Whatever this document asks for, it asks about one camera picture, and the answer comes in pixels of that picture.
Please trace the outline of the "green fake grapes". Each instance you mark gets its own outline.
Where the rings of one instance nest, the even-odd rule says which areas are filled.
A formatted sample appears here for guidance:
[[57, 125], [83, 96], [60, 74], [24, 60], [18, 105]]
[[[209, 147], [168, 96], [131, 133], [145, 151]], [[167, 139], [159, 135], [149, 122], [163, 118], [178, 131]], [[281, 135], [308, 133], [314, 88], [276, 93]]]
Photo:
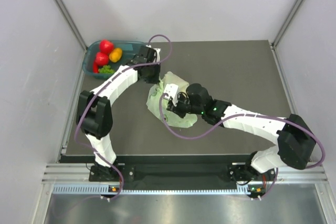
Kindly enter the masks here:
[[105, 65], [105, 66], [102, 66], [101, 68], [99, 68], [98, 72], [100, 74], [114, 74], [115, 70], [112, 69], [110, 65]]

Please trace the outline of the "red fake chili pepper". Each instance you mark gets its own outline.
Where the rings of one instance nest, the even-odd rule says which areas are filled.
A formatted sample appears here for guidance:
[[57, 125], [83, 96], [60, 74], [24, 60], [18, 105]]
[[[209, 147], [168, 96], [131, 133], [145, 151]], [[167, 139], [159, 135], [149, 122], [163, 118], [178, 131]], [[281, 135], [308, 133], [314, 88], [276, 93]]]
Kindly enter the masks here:
[[92, 72], [99, 73], [99, 67], [95, 62], [92, 64]]

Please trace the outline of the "aluminium frame rail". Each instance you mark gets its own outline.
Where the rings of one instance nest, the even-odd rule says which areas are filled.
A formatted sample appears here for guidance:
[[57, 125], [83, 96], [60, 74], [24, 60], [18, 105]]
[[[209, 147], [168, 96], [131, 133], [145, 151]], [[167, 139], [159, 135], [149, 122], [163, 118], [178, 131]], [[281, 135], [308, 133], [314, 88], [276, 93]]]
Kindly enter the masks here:
[[82, 183], [89, 180], [86, 164], [48, 164], [42, 177], [43, 183]]

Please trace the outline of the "upper red fake apple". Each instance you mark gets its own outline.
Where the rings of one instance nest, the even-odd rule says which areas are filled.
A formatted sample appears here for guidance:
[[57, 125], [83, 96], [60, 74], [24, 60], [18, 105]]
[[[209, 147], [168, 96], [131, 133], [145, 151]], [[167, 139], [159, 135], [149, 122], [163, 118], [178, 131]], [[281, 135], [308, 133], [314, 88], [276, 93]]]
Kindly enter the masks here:
[[114, 50], [114, 44], [104, 39], [99, 44], [99, 50], [101, 53], [109, 55]]

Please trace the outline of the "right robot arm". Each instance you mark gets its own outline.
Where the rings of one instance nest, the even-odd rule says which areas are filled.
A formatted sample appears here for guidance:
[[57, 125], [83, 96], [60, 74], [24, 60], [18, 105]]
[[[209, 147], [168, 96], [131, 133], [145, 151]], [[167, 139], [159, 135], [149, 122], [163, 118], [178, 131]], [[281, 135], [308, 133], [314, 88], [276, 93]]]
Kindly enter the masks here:
[[180, 91], [176, 84], [167, 84], [163, 98], [167, 100], [166, 109], [182, 119], [188, 114], [200, 115], [210, 125], [240, 130], [273, 143], [264, 151], [251, 153], [245, 165], [230, 171], [236, 182], [256, 180], [278, 167], [304, 170], [317, 143], [302, 117], [291, 114], [287, 118], [274, 118], [244, 110], [213, 99], [199, 83], [189, 85], [185, 91]]

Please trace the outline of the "orange fake fruit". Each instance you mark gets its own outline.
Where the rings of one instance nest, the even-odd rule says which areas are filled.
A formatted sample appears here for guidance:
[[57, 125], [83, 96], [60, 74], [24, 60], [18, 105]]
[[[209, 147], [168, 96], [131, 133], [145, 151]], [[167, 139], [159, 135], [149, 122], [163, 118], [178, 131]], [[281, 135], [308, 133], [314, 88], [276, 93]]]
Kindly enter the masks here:
[[121, 48], [114, 48], [109, 54], [109, 60], [113, 63], [118, 62], [122, 58], [123, 51]]

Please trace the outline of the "light green plastic bag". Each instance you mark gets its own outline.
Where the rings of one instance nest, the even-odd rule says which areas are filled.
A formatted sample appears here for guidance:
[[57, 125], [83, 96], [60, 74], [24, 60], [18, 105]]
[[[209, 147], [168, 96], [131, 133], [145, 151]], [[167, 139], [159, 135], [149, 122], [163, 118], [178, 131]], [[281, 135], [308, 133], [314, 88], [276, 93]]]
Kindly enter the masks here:
[[[186, 88], [190, 85], [187, 81], [168, 71], [158, 84], [155, 84], [150, 88], [146, 106], [148, 110], [161, 122], [163, 120], [160, 116], [159, 99], [163, 94], [164, 88], [167, 84], [176, 84], [179, 88], [179, 92], [185, 92]], [[168, 111], [166, 109], [167, 103], [168, 100], [162, 100], [162, 111], [164, 118], [170, 127], [189, 128], [197, 122], [196, 115], [187, 114], [184, 118], [180, 118], [173, 112]]]

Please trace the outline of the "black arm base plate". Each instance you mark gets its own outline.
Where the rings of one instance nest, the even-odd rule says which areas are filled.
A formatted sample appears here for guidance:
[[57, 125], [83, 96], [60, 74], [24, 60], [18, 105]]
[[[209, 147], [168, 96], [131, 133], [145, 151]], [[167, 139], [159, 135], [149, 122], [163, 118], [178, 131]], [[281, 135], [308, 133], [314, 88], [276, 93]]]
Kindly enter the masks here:
[[257, 173], [246, 170], [244, 165], [217, 164], [217, 163], [174, 163], [174, 164], [116, 164], [115, 167], [104, 167], [94, 164], [90, 168], [91, 182], [110, 182], [119, 179], [119, 173], [123, 175], [126, 183], [163, 179], [176, 180], [182, 178], [210, 178], [215, 177], [224, 182], [250, 182], [271, 181], [275, 178], [275, 170], [265, 173]]

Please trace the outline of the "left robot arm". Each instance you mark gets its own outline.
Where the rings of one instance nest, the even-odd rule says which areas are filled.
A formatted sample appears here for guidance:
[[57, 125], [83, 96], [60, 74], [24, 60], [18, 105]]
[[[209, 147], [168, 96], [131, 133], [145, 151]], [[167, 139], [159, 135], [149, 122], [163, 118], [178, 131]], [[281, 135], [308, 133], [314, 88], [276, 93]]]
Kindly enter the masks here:
[[88, 139], [86, 147], [94, 154], [91, 181], [119, 181], [117, 155], [112, 147], [110, 131], [113, 126], [111, 107], [116, 99], [139, 80], [158, 83], [161, 62], [159, 48], [141, 46], [127, 63], [121, 64], [112, 77], [91, 91], [80, 93], [76, 114], [77, 135], [82, 132]]

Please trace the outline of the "teal plastic basket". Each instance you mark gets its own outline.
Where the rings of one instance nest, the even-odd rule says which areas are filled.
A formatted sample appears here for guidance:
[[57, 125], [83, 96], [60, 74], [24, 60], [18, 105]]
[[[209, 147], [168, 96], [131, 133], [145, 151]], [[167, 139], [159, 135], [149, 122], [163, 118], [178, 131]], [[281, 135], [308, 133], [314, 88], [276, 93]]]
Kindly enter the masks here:
[[82, 70], [86, 75], [96, 79], [107, 80], [112, 77], [121, 65], [125, 65], [131, 60], [139, 52], [141, 46], [145, 46], [145, 43], [141, 41], [111, 40], [110, 42], [113, 43], [116, 48], [122, 49], [121, 59], [116, 63], [110, 61], [108, 64], [110, 66], [109, 71], [104, 70], [103, 73], [95, 71], [93, 64], [96, 54], [100, 51], [101, 40], [95, 41], [88, 47], [82, 62]]

